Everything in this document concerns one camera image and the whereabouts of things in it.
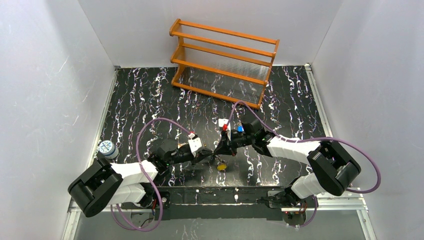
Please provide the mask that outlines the blue key tag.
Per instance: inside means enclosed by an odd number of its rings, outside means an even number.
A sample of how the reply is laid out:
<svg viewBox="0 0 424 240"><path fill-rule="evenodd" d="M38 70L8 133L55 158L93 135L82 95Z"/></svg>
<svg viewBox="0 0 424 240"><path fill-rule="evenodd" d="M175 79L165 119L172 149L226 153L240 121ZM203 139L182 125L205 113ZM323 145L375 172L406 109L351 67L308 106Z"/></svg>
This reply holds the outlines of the blue key tag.
<svg viewBox="0 0 424 240"><path fill-rule="evenodd" d="M243 129L243 125L242 125L242 123L241 123L240 121L236 124L236 130L237 130L239 133L242 133L242 132L244 131L244 129Z"/></svg>

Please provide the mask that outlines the yellow key tag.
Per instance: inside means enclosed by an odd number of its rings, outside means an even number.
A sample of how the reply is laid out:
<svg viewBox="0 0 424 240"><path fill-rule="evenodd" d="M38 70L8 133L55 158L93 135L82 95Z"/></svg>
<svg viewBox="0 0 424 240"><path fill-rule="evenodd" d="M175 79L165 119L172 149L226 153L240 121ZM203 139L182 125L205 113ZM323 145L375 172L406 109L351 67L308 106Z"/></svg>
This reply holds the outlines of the yellow key tag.
<svg viewBox="0 0 424 240"><path fill-rule="evenodd" d="M219 162L216 166L218 171L225 171L227 169L227 164L225 162Z"/></svg>

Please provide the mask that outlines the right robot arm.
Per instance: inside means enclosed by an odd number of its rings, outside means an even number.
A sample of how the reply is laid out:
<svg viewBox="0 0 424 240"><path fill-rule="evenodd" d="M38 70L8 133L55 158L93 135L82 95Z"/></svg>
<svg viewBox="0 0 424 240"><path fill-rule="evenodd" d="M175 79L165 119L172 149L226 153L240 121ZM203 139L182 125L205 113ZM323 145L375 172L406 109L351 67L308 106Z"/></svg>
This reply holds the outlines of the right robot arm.
<svg viewBox="0 0 424 240"><path fill-rule="evenodd" d="M279 198L290 204L307 197L329 193L341 196L361 173L360 165L334 140L299 142L297 138L283 140L266 130L259 120L243 122L231 129L226 118L218 120L221 138L216 155L235 156L239 148L251 146L258 154L271 158L286 158L309 165L312 173L293 180Z"/></svg>

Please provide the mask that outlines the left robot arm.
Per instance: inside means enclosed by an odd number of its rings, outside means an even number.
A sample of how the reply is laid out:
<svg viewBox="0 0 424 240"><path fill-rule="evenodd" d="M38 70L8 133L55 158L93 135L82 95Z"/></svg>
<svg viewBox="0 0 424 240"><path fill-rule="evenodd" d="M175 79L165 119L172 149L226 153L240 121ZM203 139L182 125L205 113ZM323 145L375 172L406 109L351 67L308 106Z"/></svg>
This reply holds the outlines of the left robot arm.
<svg viewBox="0 0 424 240"><path fill-rule="evenodd" d="M166 139L142 162L119 164L106 158L97 159L67 191L88 218L110 205L134 203L146 208L155 193L151 180L166 174L173 165L186 162L195 165L213 153L200 138L183 145Z"/></svg>

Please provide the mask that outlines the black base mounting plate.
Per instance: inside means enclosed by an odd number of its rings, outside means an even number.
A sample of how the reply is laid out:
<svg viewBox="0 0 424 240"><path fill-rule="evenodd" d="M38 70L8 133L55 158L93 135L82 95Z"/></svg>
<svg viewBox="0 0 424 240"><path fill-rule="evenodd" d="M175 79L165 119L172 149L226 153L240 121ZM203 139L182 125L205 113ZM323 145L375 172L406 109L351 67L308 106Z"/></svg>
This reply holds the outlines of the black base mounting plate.
<svg viewBox="0 0 424 240"><path fill-rule="evenodd" d="M289 224L303 224L308 214L316 212L318 203L313 196L298 199L289 195L282 187L242 186L242 187L193 187L160 186L160 197L152 189L139 206L124 203L125 210L155 210L163 204L163 220L179 219L266 219L287 220Z"/></svg>

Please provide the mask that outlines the blue white round tin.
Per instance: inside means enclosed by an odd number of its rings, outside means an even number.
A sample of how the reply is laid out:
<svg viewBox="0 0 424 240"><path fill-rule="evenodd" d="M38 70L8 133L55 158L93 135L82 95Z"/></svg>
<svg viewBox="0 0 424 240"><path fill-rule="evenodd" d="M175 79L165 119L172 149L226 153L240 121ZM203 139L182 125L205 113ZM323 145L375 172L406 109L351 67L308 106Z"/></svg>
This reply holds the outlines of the blue white round tin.
<svg viewBox="0 0 424 240"><path fill-rule="evenodd" d="M119 155L119 149L110 140L100 142L98 145L98 151L109 160L114 159Z"/></svg>

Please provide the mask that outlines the orange wooden rack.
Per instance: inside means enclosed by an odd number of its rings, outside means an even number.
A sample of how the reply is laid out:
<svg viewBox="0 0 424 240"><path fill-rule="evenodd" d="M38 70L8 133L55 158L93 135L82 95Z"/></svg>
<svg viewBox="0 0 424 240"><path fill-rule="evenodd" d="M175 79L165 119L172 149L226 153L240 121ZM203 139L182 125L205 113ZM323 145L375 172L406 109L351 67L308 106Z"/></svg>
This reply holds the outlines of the orange wooden rack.
<svg viewBox="0 0 424 240"><path fill-rule="evenodd" d="M171 84L229 102L261 106L280 40L176 19Z"/></svg>

